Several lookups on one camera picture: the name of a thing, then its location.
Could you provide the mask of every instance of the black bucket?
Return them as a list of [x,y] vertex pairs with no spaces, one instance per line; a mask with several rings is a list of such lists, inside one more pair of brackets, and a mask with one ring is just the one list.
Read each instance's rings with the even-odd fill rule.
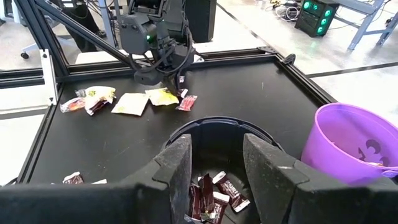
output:
[[255,134],[283,151],[267,132],[256,125],[220,116],[187,123],[178,128],[163,146],[166,148],[183,134],[191,134],[192,182],[197,183],[198,177],[207,173],[214,177],[217,173],[225,171],[235,187],[251,201],[249,206],[239,213],[235,213],[230,206],[227,206],[223,224],[260,223],[243,159],[243,136],[246,133]]

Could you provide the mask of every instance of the black mount bracket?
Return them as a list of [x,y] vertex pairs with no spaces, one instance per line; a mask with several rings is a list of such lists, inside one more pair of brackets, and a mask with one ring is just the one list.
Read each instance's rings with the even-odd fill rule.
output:
[[285,59],[282,59],[280,62],[284,63],[285,65],[293,65],[296,61],[296,55],[290,54]]
[[272,54],[272,55],[278,53],[275,49],[273,49],[272,47],[268,47],[268,46],[265,46],[265,47],[258,47],[257,49],[259,49],[259,50],[261,50],[261,51],[263,51],[263,52],[265,52],[265,53]]

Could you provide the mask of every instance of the purple plastic bin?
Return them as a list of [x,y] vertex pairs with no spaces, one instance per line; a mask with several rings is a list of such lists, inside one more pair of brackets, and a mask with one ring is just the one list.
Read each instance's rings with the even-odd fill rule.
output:
[[398,130],[352,105],[332,103],[315,113],[302,162],[351,185],[398,175]]

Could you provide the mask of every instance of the black table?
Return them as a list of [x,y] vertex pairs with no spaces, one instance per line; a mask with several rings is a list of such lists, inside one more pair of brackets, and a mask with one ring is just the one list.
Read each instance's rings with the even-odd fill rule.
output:
[[[131,77],[67,83],[59,102],[74,98],[75,90],[96,85],[114,87],[117,98],[160,88],[139,85]],[[148,103],[141,117],[112,114],[117,100],[93,116],[84,110],[61,113],[59,106],[49,108],[19,182],[59,183],[76,171],[86,182],[117,182],[157,155],[177,128],[206,116],[254,123],[300,158],[315,111],[334,101],[275,55],[194,64],[183,87],[198,96],[191,112]]]

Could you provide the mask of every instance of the floor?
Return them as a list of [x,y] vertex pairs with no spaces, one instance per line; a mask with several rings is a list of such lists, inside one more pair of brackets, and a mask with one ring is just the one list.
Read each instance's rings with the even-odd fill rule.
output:
[[[296,54],[295,65],[304,74],[317,74],[335,70],[380,65],[398,61],[398,32],[393,33],[387,42],[375,46],[379,35],[365,37],[354,51],[347,50],[356,29],[348,26],[329,30],[321,39],[311,39],[294,28],[293,23],[280,20],[269,3],[253,0],[218,0],[215,36],[213,41],[198,44],[199,52],[253,48],[269,44],[282,55]],[[380,29],[384,21],[398,11],[398,2],[391,1],[380,18],[372,23],[372,29]],[[342,9],[338,14],[353,22],[361,20],[360,15]],[[100,28],[103,23],[99,15],[93,13]],[[334,20],[331,28],[344,26]],[[67,35],[63,25],[55,27],[57,35]],[[20,57],[21,49],[33,44],[29,30],[7,22],[0,26],[0,69],[40,67],[37,50],[29,52],[30,58]],[[69,63],[87,63],[100,60],[102,56],[80,54],[77,47],[63,47]],[[398,126],[398,67],[387,67],[363,72],[344,73],[327,77],[312,78],[331,96],[340,102],[350,103],[371,110]],[[16,177],[24,162],[30,145],[42,119],[42,111],[47,100],[43,86],[30,86],[0,90],[0,185]],[[24,117],[9,119],[10,114],[23,114]]]

